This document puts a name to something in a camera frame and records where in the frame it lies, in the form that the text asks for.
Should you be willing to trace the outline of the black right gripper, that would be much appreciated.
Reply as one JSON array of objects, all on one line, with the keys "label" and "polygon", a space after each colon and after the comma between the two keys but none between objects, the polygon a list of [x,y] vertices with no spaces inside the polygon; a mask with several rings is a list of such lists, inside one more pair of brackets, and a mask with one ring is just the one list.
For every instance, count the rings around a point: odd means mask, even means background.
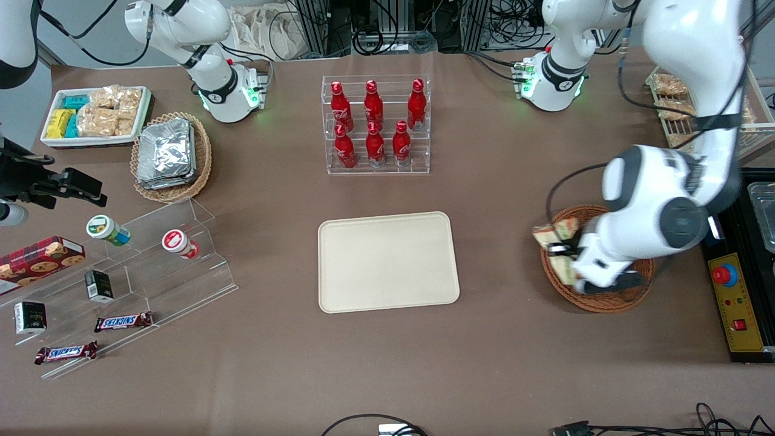
[{"label": "black right gripper", "polygon": [[[9,202],[30,202],[52,210],[56,199],[47,193],[34,193],[35,185],[47,184],[55,172],[46,168],[55,163],[49,155],[36,155],[15,142],[2,138],[1,145],[1,199]],[[103,182],[75,168],[64,168],[58,174],[58,195],[91,202],[97,207],[107,205],[108,196],[102,192]]]}]

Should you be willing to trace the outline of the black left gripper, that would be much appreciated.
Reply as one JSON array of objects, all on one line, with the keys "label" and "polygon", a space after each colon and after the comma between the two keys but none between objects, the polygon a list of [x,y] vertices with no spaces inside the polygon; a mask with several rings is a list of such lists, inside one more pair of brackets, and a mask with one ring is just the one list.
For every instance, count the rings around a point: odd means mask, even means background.
[{"label": "black left gripper", "polygon": [[[578,256],[578,243],[573,241],[559,241],[548,244],[548,255],[550,256]],[[624,272],[617,275],[612,284],[598,286],[587,280],[581,279],[578,282],[578,292],[584,295],[598,295],[604,293],[619,293],[626,289],[632,289],[644,284],[643,275],[639,272]]]}]

